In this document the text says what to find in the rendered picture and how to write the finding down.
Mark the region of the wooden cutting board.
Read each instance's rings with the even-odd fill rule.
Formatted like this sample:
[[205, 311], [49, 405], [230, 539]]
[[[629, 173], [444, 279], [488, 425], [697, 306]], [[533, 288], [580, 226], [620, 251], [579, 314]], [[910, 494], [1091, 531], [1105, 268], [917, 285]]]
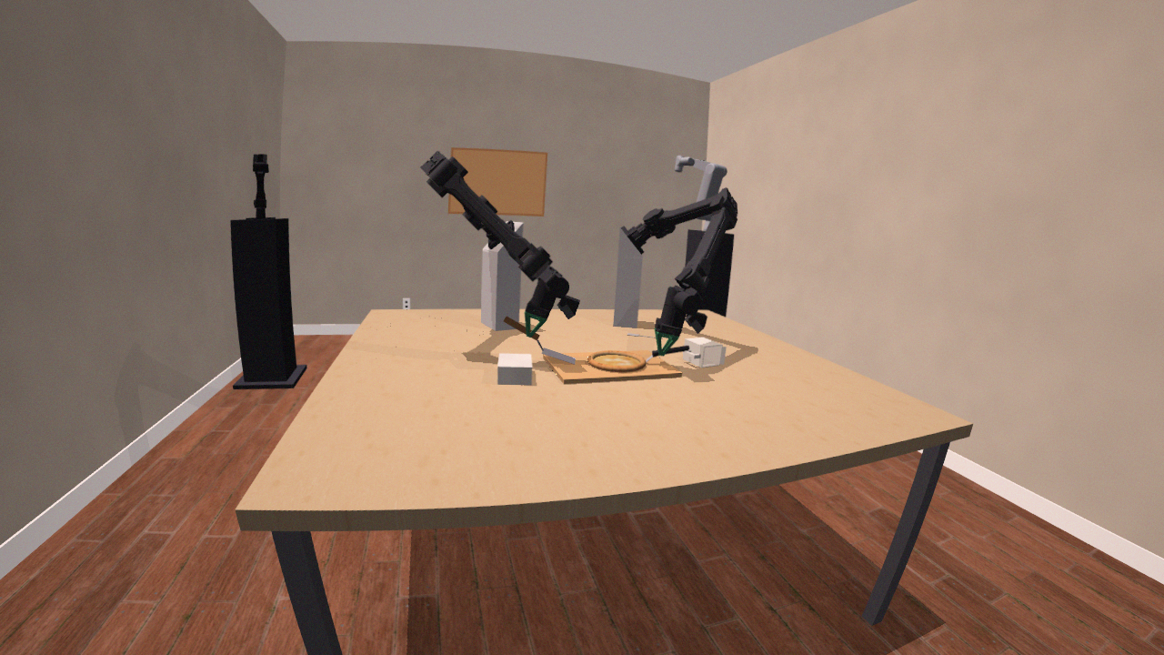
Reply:
[[[639, 354], [644, 359], [651, 357], [651, 351], [625, 351]], [[546, 354], [542, 354], [542, 359], [545, 359], [548, 365], [556, 372], [558, 378], [565, 383], [598, 383], [598, 382], [613, 382], [613, 380], [643, 380], [643, 378], [681, 378], [682, 372], [676, 368], [672, 368], [668, 362], [663, 359], [658, 359], [658, 357], [646, 362], [646, 366], [640, 370], [633, 370], [633, 372], [613, 372], [613, 370], [602, 370], [599, 368], [592, 368], [589, 362], [587, 362], [587, 356], [592, 353], [561, 353], [567, 354], [572, 358], [577, 358], [575, 364], [572, 362], [566, 362], [565, 359], [556, 359]]]

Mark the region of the round cheese pizza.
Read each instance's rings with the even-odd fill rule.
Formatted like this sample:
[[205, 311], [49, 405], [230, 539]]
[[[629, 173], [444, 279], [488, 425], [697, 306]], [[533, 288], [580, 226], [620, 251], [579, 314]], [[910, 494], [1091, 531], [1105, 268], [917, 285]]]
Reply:
[[592, 368], [602, 370], [613, 370], [613, 372], [632, 372], [646, 366], [646, 361], [636, 353], [625, 351], [598, 351], [587, 356], [587, 362]]

